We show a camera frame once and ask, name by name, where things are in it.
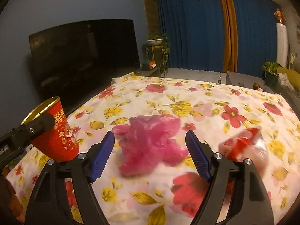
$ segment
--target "sofa cushion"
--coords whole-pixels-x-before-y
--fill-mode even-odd
[[[279,67],[277,73],[286,73],[291,85],[296,89],[300,89],[300,74],[295,70]]]

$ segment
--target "red and white plastic package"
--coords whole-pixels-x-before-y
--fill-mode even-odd
[[[129,123],[112,129],[124,155],[119,167],[123,176],[149,173],[160,162],[175,166],[188,155],[186,148],[171,139],[180,129],[179,118],[169,114],[137,116]]]
[[[249,158],[253,161],[260,176],[269,163],[267,145],[258,128],[245,129],[219,145],[219,152],[229,160],[242,162]]]

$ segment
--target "gray wall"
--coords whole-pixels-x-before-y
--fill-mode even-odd
[[[41,99],[27,61],[28,36],[92,19],[133,19],[140,59],[147,39],[143,0],[10,0],[0,15],[0,135],[20,124]]]

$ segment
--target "blue gripper pad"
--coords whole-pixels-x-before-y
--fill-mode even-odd
[[[95,182],[96,179],[100,178],[102,175],[106,162],[115,145],[114,134],[112,132],[107,133],[107,135],[104,137],[101,144],[102,147],[92,162],[91,175],[90,175],[90,179],[92,182]]]
[[[191,130],[185,135],[185,144],[190,152],[190,156],[193,159],[199,176],[208,182],[212,177],[209,172],[209,162],[213,155],[213,151],[210,149],[209,145],[201,143]]]

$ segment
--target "blue curtain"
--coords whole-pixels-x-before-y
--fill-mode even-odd
[[[170,42],[170,68],[222,72],[224,19],[220,0],[158,0]]]
[[[277,60],[275,10],[271,0],[233,0],[238,25],[238,73],[262,77],[262,65]]]

